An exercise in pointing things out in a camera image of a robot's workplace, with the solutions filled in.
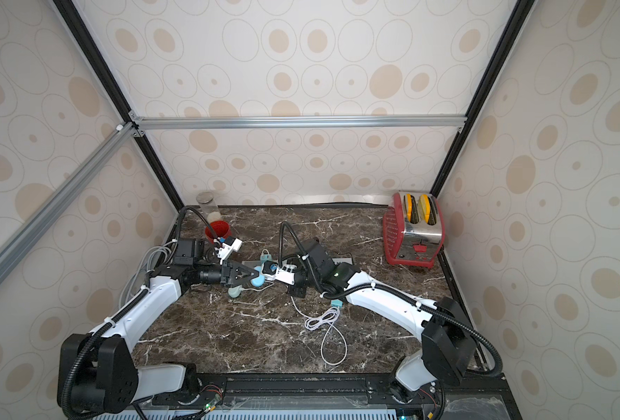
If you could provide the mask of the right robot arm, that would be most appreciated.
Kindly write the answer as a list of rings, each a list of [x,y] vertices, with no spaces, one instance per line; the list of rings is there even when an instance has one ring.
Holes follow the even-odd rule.
[[[279,234],[289,234],[297,250],[264,264],[264,274],[285,283],[292,296],[307,288],[320,297],[359,306],[397,324],[418,340],[420,348],[396,365],[390,377],[390,395],[411,402],[425,385],[460,385],[466,376],[496,378],[503,361],[495,346],[471,327],[461,306],[445,297],[423,299],[387,285],[347,262],[334,262],[319,241],[300,241],[289,222]]]

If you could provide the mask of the blue earbud case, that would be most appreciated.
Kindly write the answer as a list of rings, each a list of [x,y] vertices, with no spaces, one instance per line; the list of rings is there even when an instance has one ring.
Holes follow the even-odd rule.
[[[256,288],[260,288],[265,284],[265,277],[262,274],[259,274],[256,278],[250,280],[250,284]]]

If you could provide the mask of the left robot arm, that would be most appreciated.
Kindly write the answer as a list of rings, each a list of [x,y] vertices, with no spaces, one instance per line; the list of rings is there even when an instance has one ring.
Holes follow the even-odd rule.
[[[61,346],[57,403],[69,419],[117,414],[161,394],[191,404],[201,390],[192,363],[166,362],[137,367],[132,352],[138,341],[172,304],[194,285],[245,285],[258,271],[231,260],[242,242],[221,236],[211,224],[206,240],[184,238],[180,210],[172,249],[163,263],[147,271],[139,291],[115,314],[87,334],[72,334]]]

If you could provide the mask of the green earbud case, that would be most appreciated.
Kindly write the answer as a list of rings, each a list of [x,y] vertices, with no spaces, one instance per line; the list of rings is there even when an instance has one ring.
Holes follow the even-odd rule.
[[[231,299],[237,299],[242,294],[242,291],[241,287],[229,288],[228,294]]]

